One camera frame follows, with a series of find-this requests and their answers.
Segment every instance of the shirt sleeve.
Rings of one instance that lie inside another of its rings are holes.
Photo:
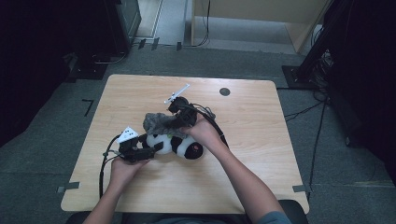
[[[270,212],[261,217],[258,224],[291,224],[289,218],[281,212]]]

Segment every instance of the gray carpet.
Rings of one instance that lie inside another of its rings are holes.
[[[68,182],[111,74],[224,77],[273,80],[287,87],[281,65],[299,65],[303,56],[219,49],[150,46],[133,48],[111,64],[103,80],[63,83],[29,128],[0,148],[0,223],[65,223],[59,186]],[[284,114],[317,103],[312,91],[278,91]],[[82,99],[94,100],[89,106]],[[309,183],[322,105],[288,121],[300,172]],[[343,129],[326,105],[313,170],[310,223],[394,223],[396,190],[383,163],[364,148],[345,146]]]

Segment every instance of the person's left hand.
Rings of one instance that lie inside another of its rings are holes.
[[[114,159],[111,162],[111,177],[108,189],[114,189],[118,193],[122,193],[137,171],[148,162],[149,160],[130,163],[122,158]]]

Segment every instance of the hand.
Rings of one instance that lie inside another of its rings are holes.
[[[225,146],[221,141],[218,132],[212,126],[212,124],[207,121],[203,115],[197,114],[197,120],[192,128],[183,127],[180,128],[183,133],[191,135],[195,141],[203,145],[210,151],[215,148],[220,148]]]
[[[134,178],[137,171],[149,161],[137,161],[130,163],[122,158],[116,158],[111,162],[111,177],[107,189],[114,189],[117,193],[122,193],[125,187]]]

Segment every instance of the person's right hand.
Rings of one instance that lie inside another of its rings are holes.
[[[210,151],[215,148],[220,148],[225,146],[221,141],[218,132],[212,126],[212,124],[207,121],[204,116],[197,114],[197,120],[195,125],[191,128],[183,127],[180,128],[183,133],[190,135],[195,141],[203,145]]]

